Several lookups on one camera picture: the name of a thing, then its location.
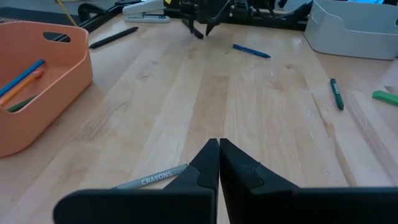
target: basket handle hole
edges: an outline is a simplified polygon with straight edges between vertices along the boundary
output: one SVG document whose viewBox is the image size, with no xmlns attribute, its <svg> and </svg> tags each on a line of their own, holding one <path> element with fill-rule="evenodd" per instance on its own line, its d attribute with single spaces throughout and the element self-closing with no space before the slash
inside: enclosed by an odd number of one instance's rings
<svg viewBox="0 0 398 224">
<path fill-rule="evenodd" d="M 54 41 L 54 42 L 60 42 L 60 41 L 67 42 L 67 43 L 70 42 L 70 37 L 67 34 L 60 34 L 57 32 L 43 32 L 43 37 L 46 40 L 50 40 L 50 41 Z"/>
</svg>

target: gray crayon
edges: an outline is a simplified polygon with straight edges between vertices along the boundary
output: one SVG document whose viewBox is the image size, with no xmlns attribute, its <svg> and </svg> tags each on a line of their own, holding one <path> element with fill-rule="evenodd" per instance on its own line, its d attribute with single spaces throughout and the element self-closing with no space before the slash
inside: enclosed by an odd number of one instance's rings
<svg viewBox="0 0 398 224">
<path fill-rule="evenodd" d="M 182 171 L 185 170 L 185 168 L 187 168 L 188 165 L 189 164 L 183 164 L 183 165 L 171 168 L 171 169 L 167 169 L 162 172 L 157 172 L 155 174 L 115 186 L 112 189 L 120 189 L 120 190 L 137 189 L 139 187 L 142 187 L 142 186 L 145 186 L 148 184 L 152 184 L 152 183 L 167 179 L 167 178 L 175 176 L 175 175 L 179 175 L 182 173 Z"/>
</svg>

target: orange pencil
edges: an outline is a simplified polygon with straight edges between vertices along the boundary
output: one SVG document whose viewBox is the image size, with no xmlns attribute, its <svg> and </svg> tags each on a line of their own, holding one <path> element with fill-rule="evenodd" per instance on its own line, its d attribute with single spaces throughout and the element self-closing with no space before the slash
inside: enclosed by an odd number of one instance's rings
<svg viewBox="0 0 398 224">
<path fill-rule="evenodd" d="M 10 90 L 4 97 L 0 100 L 0 106 L 6 106 L 18 93 L 20 93 L 25 87 L 27 87 L 33 80 L 39 78 L 43 75 L 43 71 L 36 70 L 32 72 L 31 75 L 26 77 L 23 81 Z"/>
</svg>

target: blue pen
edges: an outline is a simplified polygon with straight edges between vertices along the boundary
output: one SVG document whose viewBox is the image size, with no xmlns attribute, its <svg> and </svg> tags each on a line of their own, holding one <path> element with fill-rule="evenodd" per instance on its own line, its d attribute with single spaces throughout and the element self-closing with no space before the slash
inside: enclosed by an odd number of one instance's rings
<svg viewBox="0 0 398 224">
<path fill-rule="evenodd" d="M 16 79 L 8 83 L 5 87 L 3 87 L 0 90 L 0 97 L 4 96 L 8 91 L 10 91 L 12 88 L 14 88 L 18 83 L 20 83 L 22 80 L 24 80 L 26 77 L 28 77 L 34 70 L 39 68 L 41 65 L 44 64 L 44 60 L 40 59 L 36 63 L 34 63 L 30 68 L 28 68 L 26 71 L 22 72 Z"/>
<path fill-rule="evenodd" d="M 250 53 L 250 54 L 254 54 L 254 55 L 263 57 L 263 58 L 271 58 L 271 56 L 266 54 L 266 53 L 263 53 L 263 52 L 260 52 L 260 51 L 257 51 L 257 50 L 253 50 L 253 49 L 249 49 L 247 47 L 243 47 L 243 46 L 240 46 L 238 44 L 234 44 L 232 47 L 235 48 L 235 49 L 242 50 L 244 52 Z"/>
</svg>

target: wood grain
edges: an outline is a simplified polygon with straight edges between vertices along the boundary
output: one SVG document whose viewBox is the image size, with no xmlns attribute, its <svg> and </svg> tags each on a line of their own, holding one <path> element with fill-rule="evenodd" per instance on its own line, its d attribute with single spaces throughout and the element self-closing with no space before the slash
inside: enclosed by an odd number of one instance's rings
<svg viewBox="0 0 398 224">
<path fill-rule="evenodd" d="M 131 26 L 115 17 L 90 42 Z M 298 31 L 222 24 L 198 40 L 178 20 L 138 26 L 92 50 L 92 86 L 27 150 L 0 158 L 0 223 L 51 223 L 66 194 L 184 164 L 209 138 L 301 187 L 398 184 L 398 108 L 371 98 L 398 89 L 398 61 L 318 54 Z"/>
</svg>

